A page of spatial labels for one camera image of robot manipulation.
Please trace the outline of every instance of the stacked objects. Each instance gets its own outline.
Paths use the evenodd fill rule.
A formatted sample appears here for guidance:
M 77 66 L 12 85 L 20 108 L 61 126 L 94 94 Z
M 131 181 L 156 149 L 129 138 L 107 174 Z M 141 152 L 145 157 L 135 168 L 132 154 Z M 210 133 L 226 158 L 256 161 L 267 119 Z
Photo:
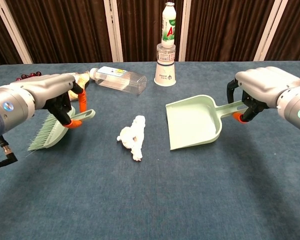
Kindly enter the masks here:
M 169 87 L 176 83 L 175 75 L 175 29 L 176 10 L 173 2 L 166 2 L 162 12 L 161 43 L 156 46 L 156 71 L 154 82 Z

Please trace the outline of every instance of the bottle label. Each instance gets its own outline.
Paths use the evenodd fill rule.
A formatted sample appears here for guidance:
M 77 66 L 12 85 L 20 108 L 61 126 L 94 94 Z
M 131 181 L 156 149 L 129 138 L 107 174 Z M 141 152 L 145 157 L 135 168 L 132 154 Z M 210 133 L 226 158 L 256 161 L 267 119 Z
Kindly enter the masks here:
M 100 74 L 107 74 L 107 75 L 112 75 L 112 76 L 116 76 L 116 77 L 121 77 L 127 71 L 118 69 L 118 68 L 103 66 L 103 67 L 99 68 L 97 72 Z
M 164 41 L 175 39 L 176 20 L 163 18 L 162 21 L 162 39 Z

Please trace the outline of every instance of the light green dustpan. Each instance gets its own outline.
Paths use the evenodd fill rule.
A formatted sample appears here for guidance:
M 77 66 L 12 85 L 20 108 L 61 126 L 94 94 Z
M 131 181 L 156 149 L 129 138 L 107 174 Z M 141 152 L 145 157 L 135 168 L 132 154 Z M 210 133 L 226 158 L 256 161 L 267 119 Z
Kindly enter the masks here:
M 72 106 L 71 110 L 67 113 L 73 120 L 85 121 L 95 116 L 96 112 L 93 109 L 76 113 L 76 109 Z M 56 145 L 67 133 L 69 128 L 61 125 L 59 121 L 51 113 L 45 119 L 41 129 L 28 147 L 28 151 L 34 151 L 38 149 L 47 149 Z
M 243 113 L 242 101 L 217 106 L 208 95 L 197 95 L 165 105 L 170 150 L 216 141 L 222 130 L 222 118 Z

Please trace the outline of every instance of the brush handle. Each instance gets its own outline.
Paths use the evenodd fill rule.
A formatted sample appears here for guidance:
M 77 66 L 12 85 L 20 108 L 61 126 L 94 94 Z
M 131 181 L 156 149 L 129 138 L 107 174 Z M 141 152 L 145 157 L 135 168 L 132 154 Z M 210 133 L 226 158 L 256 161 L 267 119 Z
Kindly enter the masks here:
M 71 119 L 85 121 L 88 119 L 92 119 L 95 115 L 96 115 L 96 111 L 93 109 L 89 109 L 87 111 L 74 115 L 73 117 L 71 117 Z

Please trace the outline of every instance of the dustpan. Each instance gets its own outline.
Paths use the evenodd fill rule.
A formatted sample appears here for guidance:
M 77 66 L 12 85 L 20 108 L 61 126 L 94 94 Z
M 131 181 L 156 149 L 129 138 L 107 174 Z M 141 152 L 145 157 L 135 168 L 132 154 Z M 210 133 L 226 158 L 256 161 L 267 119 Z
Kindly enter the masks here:
M 243 113 L 242 101 L 217 106 L 209 95 L 197 95 L 165 105 L 170 150 L 216 141 L 222 130 L 222 118 Z

